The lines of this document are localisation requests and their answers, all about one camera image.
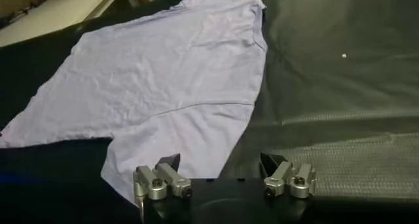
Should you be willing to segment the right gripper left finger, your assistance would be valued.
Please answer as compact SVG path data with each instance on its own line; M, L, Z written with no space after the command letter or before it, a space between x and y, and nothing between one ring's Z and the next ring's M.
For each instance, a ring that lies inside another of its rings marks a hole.
M181 154L162 157L153 169L148 166L137 166L133 171L134 200L144 207L145 200L164 200L169 191L177 198L188 199L192 196L192 181L181 176L177 171Z

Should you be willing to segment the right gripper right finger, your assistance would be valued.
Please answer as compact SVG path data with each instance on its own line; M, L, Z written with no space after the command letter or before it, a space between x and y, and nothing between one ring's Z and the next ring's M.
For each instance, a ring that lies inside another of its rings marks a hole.
M316 190L316 170L308 163L293 164L282 155L260 154L265 196L276 198L285 190L294 198L309 198Z

